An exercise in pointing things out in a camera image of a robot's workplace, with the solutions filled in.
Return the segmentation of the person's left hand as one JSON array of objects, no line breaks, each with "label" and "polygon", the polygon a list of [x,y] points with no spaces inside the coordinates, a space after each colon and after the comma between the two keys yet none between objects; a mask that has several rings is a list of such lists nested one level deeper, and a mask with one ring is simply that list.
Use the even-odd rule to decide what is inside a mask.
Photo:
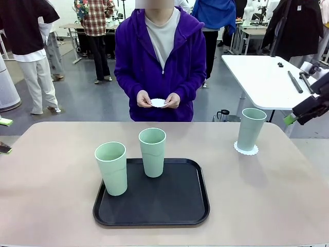
[{"label": "person's left hand", "polygon": [[180,96],[176,93],[171,93],[164,103],[164,108],[176,109],[180,104]]}]

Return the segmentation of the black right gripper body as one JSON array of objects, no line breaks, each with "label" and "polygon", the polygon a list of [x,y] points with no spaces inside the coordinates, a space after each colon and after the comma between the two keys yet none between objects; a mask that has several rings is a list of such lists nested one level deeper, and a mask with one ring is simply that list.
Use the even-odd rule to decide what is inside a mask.
[{"label": "black right gripper body", "polygon": [[322,116],[328,111],[328,74],[317,80],[311,88],[318,96],[313,96],[312,116]]}]

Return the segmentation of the person's right hand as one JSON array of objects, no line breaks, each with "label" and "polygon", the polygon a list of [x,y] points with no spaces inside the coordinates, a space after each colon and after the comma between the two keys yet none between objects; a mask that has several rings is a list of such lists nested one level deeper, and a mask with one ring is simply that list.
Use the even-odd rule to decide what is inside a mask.
[{"label": "person's right hand", "polygon": [[151,99],[146,91],[140,90],[137,94],[137,105],[141,108],[152,107]]}]

